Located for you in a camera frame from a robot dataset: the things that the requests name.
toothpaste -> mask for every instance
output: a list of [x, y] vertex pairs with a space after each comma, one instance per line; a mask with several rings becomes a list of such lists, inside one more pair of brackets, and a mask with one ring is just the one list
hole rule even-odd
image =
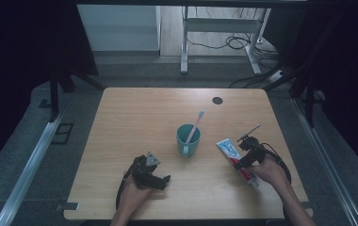
[[[217, 146], [232, 162], [232, 165], [236, 164], [241, 159], [240, 154], [237, 152], [235, 146], [233, 145], [230, 139], [227, 138], [218, 142]], [[238, 172], [244, 178], [247, 184], [252, 185], [253, 187], [258, 187], [258, 183], [256, 182], [256, 177], [253, 173], [247, 172], [244, 169], [239, 169]]]

cup handle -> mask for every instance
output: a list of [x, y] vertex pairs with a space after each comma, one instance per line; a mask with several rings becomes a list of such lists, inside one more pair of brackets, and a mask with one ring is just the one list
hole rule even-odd
[[184, 145], [184, 146], [183, 146], [183, 155], [184, 155], [185, 157], [188, 157], [188, 145]]

toothbrush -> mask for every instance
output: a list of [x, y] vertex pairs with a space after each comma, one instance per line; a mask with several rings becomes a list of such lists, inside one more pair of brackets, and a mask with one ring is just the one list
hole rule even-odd
[[204, 112], [205, 112], [204, 109], [200, 111], [199, 119], [197, 119], [196, 123], [193, 125], [193, 128], [191, 129], [190, 134], [187, 137], [186, 144], [188, 144], [190, 142], [191, 138], [193, 137], [194, 132], [196, 131], [197, 125], [199, 124], [199, 121], [202, 118]]

wooden floor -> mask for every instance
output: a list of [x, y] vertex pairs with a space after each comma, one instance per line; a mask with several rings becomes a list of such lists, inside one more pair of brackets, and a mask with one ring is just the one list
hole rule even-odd
[[[163, 57], [180, 56], [183, 39], [182, 7], [161, 7], [161, 51]], [[211, 8], [211, 7], [189, 7], [188, 17], [199, 18], [243, 18], [256, 20], [261, 15], [262, 9], [256, 8]], [[231, 33], [214, 32], [191, 32], [187, 39], [193, 43], [199, 43], [212, 47], [225, 45], [226, 39]], [[241, 46], [236, 40], [231, 42], [233, 46]], [[214, 49], [187, 42], [189, 56], [245, 56], [244, 49], [236, 50], [226, 46]]]

cup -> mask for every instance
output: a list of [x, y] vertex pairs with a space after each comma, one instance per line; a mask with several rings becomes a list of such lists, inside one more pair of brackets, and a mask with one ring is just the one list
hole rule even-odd
[[200, 137], [202, 135], [199, 128], [196, 128], [193, 136], [191, 137], [190, 142], [186, 144], [186, 140], [192, 128], [193, 128], [192, 124], [184, 124], [181, 125], [176, 132], [178, 151], [184, 158], [189, 158], [196, 153], [197, 146], [200, 142]]

